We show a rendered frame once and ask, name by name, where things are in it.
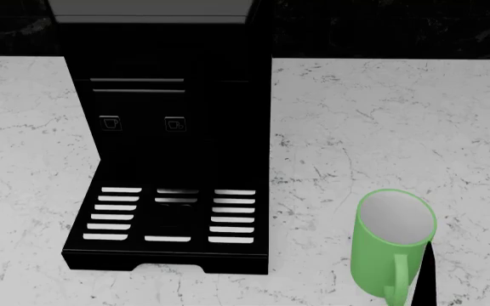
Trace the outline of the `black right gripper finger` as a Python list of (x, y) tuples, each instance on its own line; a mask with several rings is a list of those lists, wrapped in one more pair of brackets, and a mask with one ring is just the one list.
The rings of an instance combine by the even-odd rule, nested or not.
[(430, 241), (425, 246), (411, 306), (437, 306), (436, 258)]

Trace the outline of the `green mug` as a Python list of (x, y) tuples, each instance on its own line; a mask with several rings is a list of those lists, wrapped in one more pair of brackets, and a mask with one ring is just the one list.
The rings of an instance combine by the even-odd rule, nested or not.
[(350, 272), (387, 306), (411, 306), (426, 244), (437, 230), (430, 206), (404, 190), (382, 189), (358, 203)]

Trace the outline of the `black coffee machine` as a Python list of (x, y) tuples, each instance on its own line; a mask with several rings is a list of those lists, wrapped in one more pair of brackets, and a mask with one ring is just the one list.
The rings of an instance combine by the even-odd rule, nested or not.
[(269, 271), (274, 0), (46, 0), (100, 156), (70, 269)]

